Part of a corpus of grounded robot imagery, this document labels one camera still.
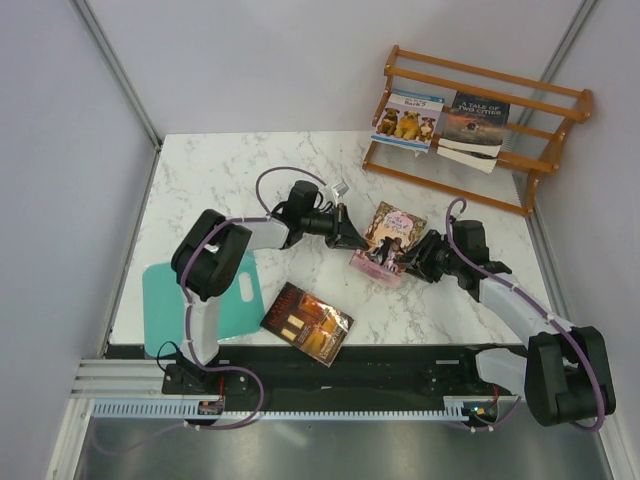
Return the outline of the pink illustrated children book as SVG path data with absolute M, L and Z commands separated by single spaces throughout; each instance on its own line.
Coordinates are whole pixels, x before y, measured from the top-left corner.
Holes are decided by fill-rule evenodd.
M 364 234 L 367 247 L 357 250 L 349 265 L 385 287 L 399 287 L 404 272 L 400 261 L 420 241 L 426 225 L 426 219 L 381 201 Z

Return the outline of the dark orange glossy book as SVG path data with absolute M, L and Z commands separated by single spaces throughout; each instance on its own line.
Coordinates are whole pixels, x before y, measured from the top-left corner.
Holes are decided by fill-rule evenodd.
M 320 364 L 330 367 L 354 319 L 315 295 L 286 282 L 261 327 Z

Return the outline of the Jane Eyre blue book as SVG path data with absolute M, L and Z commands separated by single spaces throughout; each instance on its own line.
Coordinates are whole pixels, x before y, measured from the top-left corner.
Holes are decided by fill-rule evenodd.
M 438 147 L 437 154 L 487 174 L 493 172 L 497 163 L 497 159 L 489 155 L 476 152 L 459 151 L 442 146 Z

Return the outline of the dog cover Bark book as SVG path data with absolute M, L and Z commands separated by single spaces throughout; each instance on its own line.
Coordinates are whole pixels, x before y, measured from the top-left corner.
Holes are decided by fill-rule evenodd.
M 373 141 L 427 152 L 445 100 L 441 97 L 392 89 L 374 122 Z

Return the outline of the Tale of Two Cities book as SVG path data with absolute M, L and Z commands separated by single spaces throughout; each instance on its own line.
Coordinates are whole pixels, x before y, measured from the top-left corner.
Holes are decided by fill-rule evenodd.
M 457 92 L 439 146 L 496 158 L 505 138 L 510 107 L 503 101 Z

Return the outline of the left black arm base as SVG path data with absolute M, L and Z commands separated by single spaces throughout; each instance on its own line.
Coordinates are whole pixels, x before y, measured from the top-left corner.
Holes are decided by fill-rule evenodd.
M 238 371 L 206 372 L 180 358 L 165 367 L 161 392 L 165 395 L 207 396 L 244 392 L 249 376 Z

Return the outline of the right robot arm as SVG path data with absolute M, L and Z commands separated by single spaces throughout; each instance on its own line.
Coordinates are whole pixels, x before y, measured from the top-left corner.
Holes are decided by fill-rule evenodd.
M 436 283 L 445 275 L 497 315 L 526 348 L 485 348 L 458 368 L 467 392 L 491 384 L 522 397 L 542 426 L 571 423 L 595 432 L 614 413 L 616 399 L 603 335 L 577 327 L 543 307 L 504 263 L 490 258 L 477 220 L 451 219 L 445 234 L 430 230 L 400 259 L 405 271 Z

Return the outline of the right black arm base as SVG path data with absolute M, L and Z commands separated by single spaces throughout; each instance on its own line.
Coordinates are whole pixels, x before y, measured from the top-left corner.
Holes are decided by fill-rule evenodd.
M 474 364 L 434 363 L 424 372 L 427 386 L 436 395 L 493 397 L 495 387 L 482 380 Z

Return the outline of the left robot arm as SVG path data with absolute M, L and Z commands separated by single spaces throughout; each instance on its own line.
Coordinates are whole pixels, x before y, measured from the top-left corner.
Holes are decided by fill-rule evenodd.
M 198 393 L 208 393 L 219 382 L 219 369 L 211 363 L 218 355 L 220 297 L 232 285 L 245 253 L 288 249 L 304 235 L 324 238 L 331 249 L 363 250 L 365 238 L 349 218 L 342 198 L 348 186 L 331 188 L 333 199 L 323 205 L 319 187 L 298 180 L 288 198 L 261 217 L 227 218 L 216 210 L 204 211 L 171 259 L 185 299 L 182 354 L 191 363 L 185 382 Z

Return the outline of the orange wooden tiered rack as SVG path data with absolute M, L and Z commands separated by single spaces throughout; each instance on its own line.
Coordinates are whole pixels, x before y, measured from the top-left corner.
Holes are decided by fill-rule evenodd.
M 477 84 L 467 84 L 451 79 L 428 75 L 426 73 L 400 68 L 396 65 L 397 60 L 400 58 L 406 58 L 412 61 L 422 62 L 429 65 L 436 65 L 438 67 L 490 78 L 495 81 L 524 86 L 535 91 L 572 97 L 575 99 L 575 104 L 571 108 L 560 107 L 557 105 L 544 103 L 540 100 L 524 98 L 495 89 L 483 88 L 478 86 Z M 572 127 L 577 123 L 583 124 L 587 122 L 592 116 L 594 107 L 593 92 L 589 89 L 578 91 L 551 83 L 536 81 L 521 76 L 511 75 L 486 68 L 476 67 L 460 62 L 412 52 L 401 48 L 399 45 L 394 45 L 391 49 L 384 67 L 384 76 L 386 77 L 386 83 L 381 98 L 382 101 L 386 101 L 390 98 L 392 93 L 393 80 L 398 77 L 417 81 L 427 85 L 444 87 L 446 89 L 455 90 L 457 92 L 485 96 L 492 100 L 498 100 L 509 103 L 511 105 L 520 106 L 528 111 L 539 111 L 558 116 L 562 119 L 559 127 L 554 132 L 547 132 L 544 130 L 531 128 L 519 123 L 508 122 L 505 125 L 505 128 L 512 133 L 528 135 L 546 141 L 545 148 L 537 159 L 512 153 L 507 151 L 506 149 L 501 149 L 497 154 L 498 167 L 521 172 L 526 175 L 524 199 L 520 206 L 500 201 L 492 197 L 479 195 L 471 191 L 455 188 L 444 183 L 428 180 L 426 178 L 405 173 L 391 167 L 376 164 L 373 162 L 374 153 L 376 151 L 376 148 L 381 144 L 377 140 L 373 140 L 371 142 L 371 145 L 364 157 L 363 168 L 366 170 L 388 175 L 416 185 L 421 185 L 423 187 L 432 188 L 447 194 L 462 196 L 468 200 L 480 202 L 482 204 L 515 213 L 523 217 L 528 217 L 534 212 L 536 190 L 541 178 L 545 175 L 551 175 L 559 169 L 563 154 L 563 144 Z

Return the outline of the teal plastic file folder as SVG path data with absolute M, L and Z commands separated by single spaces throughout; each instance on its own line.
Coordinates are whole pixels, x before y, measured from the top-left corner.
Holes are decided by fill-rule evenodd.
M 144 350 L 154 357 L 167 341 L 184 337 L 185 306 L 176 274 L 168 263 L 146 268 L 142 276 Z M 233 283 L 221 296 L 218 339 L 257 332 L 265 315 L 255 256 L 244 254 Z

